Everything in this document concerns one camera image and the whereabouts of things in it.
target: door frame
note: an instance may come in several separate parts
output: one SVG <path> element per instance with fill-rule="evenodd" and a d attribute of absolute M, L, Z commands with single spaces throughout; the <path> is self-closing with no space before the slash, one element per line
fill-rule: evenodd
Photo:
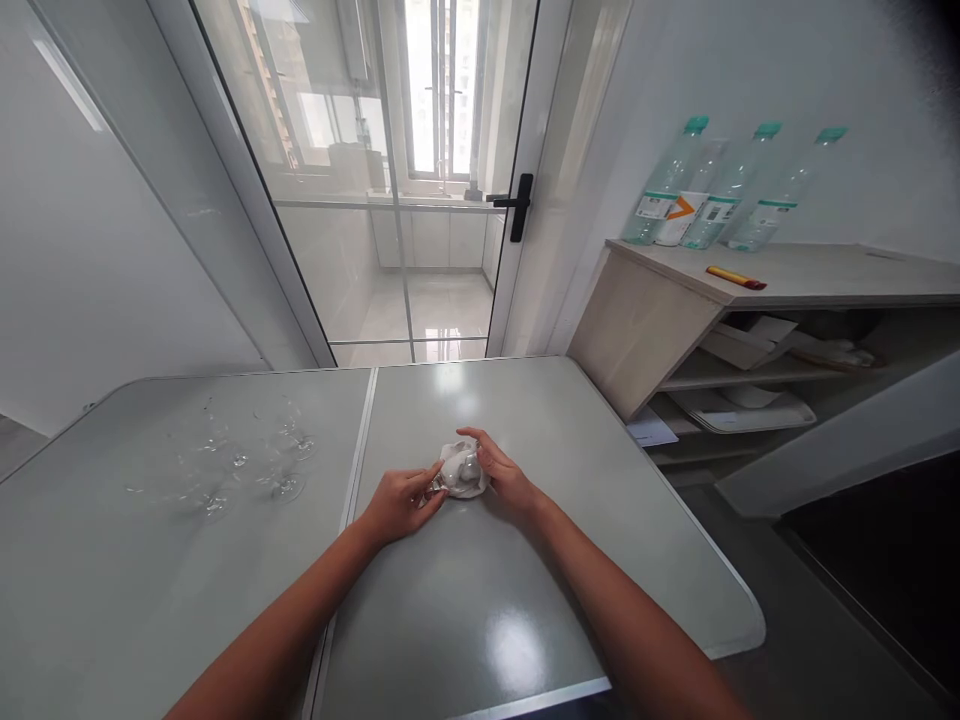
<path fill-rule="evenodd" d="M 547 118 L 550 114 L 560 68 L 560 57 L 572 2 L 573 0 L 546 2 L 537 0 L 533 42 L 527 65 L 520 127 L 510 181 L 510 194 L 515 196 L 520 175 L 532 173 L 534 202 L 536 173 L 543 152 Z M 180 68 L 184 82 L 193 96 L 197 110 L 236 188 L 241 204 L 254 227 L 294 316 L 317 359 L 318 366 L 335 367 L 333 351 L 327 342 L 316 307 L 300 273 L 283 224 L 280 222 L 257 165 L 252 146 L 240 123 L 230 94 L 225 88 L 213 57 L 213 50 L 208 46 L 191 1 L 147 0 L 147 3 Z M 378 44 L 381 44 L 382 39 L 379 36 L 377 40 Z M 398 216 L 401 207 L 394 203 L 394 212 Z M 504 222 L 500 263 L 494 285 L 490 326 L 487 333 L 487 357 L 497 357 L 503 351 L 520 267 L 524 243 L 510 242 L 514 216 L 515 211 L 508 211 Z"/>
<path fill-rule="evenodd" d="M 573 0 L 540 0 L 537 4 L 533 43 L 527 63 L 527 82 L 520 111 L 520 132 L 517 134 L 513 175 L 510 178 L 510 197 L 516 197 L 520 176 L 524 173 L 533 174 L 532 203 L 536 203 L 537 175 L 572 5 Z M 528 222 L 521 242 L 510 242 L 515 217 L 516 211 L 509 210 L 503 224 L 500 264 L 497 268 L 497 282 L 494 284 L 490 329 L 487 331 L 487 357 L 499 357 L 503 354 L 503 341 L 512 309 L 517 273 L 520 270 L 520 256 L 529 235 L 528 212 Z"/>

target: white cloth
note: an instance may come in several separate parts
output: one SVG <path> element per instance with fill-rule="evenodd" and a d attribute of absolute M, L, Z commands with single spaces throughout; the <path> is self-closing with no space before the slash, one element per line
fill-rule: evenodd
<path fill-rule="evenodd" d="M 443 460 L 443 466 L 438 479 L 449 491 L 450 497 L 464 500 L 476 497 L 490 484 L 490 476 L 477 461 L 477 441 L 473 438 L 444 445 L 440 450 L 440 459 Z"/>

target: orange logo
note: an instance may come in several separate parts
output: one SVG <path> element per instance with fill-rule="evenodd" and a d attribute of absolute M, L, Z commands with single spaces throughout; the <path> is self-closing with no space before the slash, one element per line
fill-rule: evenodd
<path fill-rule="evenodd" d="M 696 212 L 696 210 L 693 209 L 693 206 L 686 201 L 683 195 L 677 198 L 676 207 L 680 209 L 677 210 L 676 212 L 672 212 L 669 215 L 667 215 L 667 220 L 676 220 L 678 217 L 692 215 L 693 213 Z"/>

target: wooden cabinet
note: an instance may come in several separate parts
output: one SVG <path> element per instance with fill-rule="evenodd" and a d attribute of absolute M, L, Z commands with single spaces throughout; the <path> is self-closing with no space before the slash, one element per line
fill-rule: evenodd
<path fill-rule="evenodd" d="M 823 423 L 960 349 L 960 266 L 949 263 L 859 245 L 773 244 L 750 254 L 613 240 L 601 263 L 568 354 L 624 422 L 654 398 L 653 409 L 679 428 L 679 442 L 649 453 L 668 476 L 708 469 L 708 477 L 722 478 L 809 428 L 712 434 L 690 423 L 666 392 L 786 383 Z M 710 265 L 767 287 L 740 287 L 707 274 Z M 881 309 L 863 344 L 885 367 L 846 373 L 785 355 L 741 371 L 698 348 L 731 313 L 815 309 Z"/>

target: teal bottle cap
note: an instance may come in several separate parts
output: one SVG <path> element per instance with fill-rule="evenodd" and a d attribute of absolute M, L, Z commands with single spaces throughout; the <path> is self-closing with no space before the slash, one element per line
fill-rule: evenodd
<path fill-rule="evenodd" d="M 782 127 L 783 123 L 761 123 L 760 127 L 757 128 L 757 131 L 753 134 L 753 136 L 773 137 L 780 132 L 780 128 Z"/>
<path fill-rule="evenodd" d="M 710 122 L 710 118 L 708 118 L 706 115 L 694 115 L 692 118 L 687 120 L 687 124 L 683 127 L 683 131 L 701 133 L 707 126 L 708 122 Z"/>
<path fill-rule="evenodd" d="M 836 142 L 847 134 L 847 128 L 824 128 L 817 135 L 817 142 Z"/>

